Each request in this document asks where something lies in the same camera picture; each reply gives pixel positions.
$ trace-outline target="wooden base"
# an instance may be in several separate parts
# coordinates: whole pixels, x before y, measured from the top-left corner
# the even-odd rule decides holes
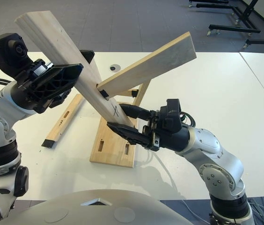
[[[131,119],[137,127],[137,119]],[[95,143],[90,155],[90,162],[134,167],[135,146],[114,133],[106,120],[101,117]]]

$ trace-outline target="wood grain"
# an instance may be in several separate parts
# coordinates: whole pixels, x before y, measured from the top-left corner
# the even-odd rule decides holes
[[[73,116],[79,109],[82,102],[85,98],[81,94],[77,94],[66,108],[66,110],[62,113],[59,120],[56,122],[51,132],[47,135],[46,139],[51,141],[58,141],[64,130],[67,128],[69,123],[71,122]]]
[[[116,100],[106,101],[97,90],[96,86],[101,82],[98,70],[87,63],[50,11],[25,13],[15,22],[54,65],[82,64],[84,68],[75,88],[107,121],[132,126]]]
[[[131,119],[137,127],[137,119]],[[90,162],[134,167],[135,146],[130,145],[121,136],[114,133],[106,120],[101,117],[95,143],[90,155]]]
[[[98,90],[105,91],[107,98],[111,98],[195,58],[191,35],[187,32],[101,82]]]
[[[144,82],[143,84],[140,85],[138,95],[137,97],[133,100],[133,105],[140,106],[140,103],[147,91],[147,88],[149,87],[151,80]]]

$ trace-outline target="wooden stick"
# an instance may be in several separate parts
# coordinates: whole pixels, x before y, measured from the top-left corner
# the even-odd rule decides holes
[[[138,89],[129,89],[129,90],[125,90],[122,91],[116,95],[121,95],[121,96],[128,96],[128,97],[137,97],[138,96]]]
[[[98,85],[98,90],[108,99],[195,58],[192,39],[187,32],[106,79]]]
[[[81,94],[77,94],[66,110],[63,112],[59,120],[56,122],[55,126],[52,128],[51,132],[47,135],[42,146],[47,148],[52,148],[53,144],[59,140],[63,132],[71,122],[75,113],[79,109],[85,98]]]
[[[149,81],[146,81],[144,82],[143,84],[140,85],[139,87],[139,92],[138,92],[138,95],[137,97],[134,99],[133,101],[133,105],[137,105],[137,106],[140,106],[140,103],[147,91],[147,88],[149,87],[149,84],[150,84],[151,80]]]
[[[106,101],[96,88],[101,82],[97,70],[91,67],[74,42],[50,11],[30,12],[19,16],[16,24],[30,37],[54,65],[83,65],[75,88],[108,122],[133,126],[115,99]]]

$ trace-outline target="gray carpet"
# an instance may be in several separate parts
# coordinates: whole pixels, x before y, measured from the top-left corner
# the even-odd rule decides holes
[[[240,8],[239,1],[230,4]],[[197,52],[264,52],[264,45],[243,50],[246,33],[222,31],[206,36],[209,24],[233,25],[229,9],[188,8],[188,0],[0,0],[0,34],[17,32],[29,51],[39,49],[22,33],[14,19],[29,11],[51,10],[80,49],[100,52],[150,52],[190,31]],[[264,39],[264,22],[254,39]]]

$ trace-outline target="wooden frame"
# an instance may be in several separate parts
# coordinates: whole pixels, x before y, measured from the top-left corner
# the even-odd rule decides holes
[[[30,37],[54,65],[83,65],[75,88],[109,122],[133,126],[115,99],[106,101],[96,88],[101,82],[98,70],[87,63],[74,42],[50,11],[30,12],[19,16],[15,23]]]
[[[190,33],[187,32],[146,57],[101,82],[97,87],[105,98],[150,81],[196,58]]]
[[[75,88],[102,116],[90,160],[133,167],[135,146],[130,150],[131,154],[126,154],[129,144],[107,128],[106,122],[131,127],[137,126],[137,122],[132,122],[112,97],[117,94],[131,96],[133,90],[128,89],[140,85],[133,102],[140,105],[151,79],[196,58],[190,33],[183,34],[102,82],[95,60],[87,63],[50,11],[25,13],[15,22],[54,65],[80,63],[84,67]]]

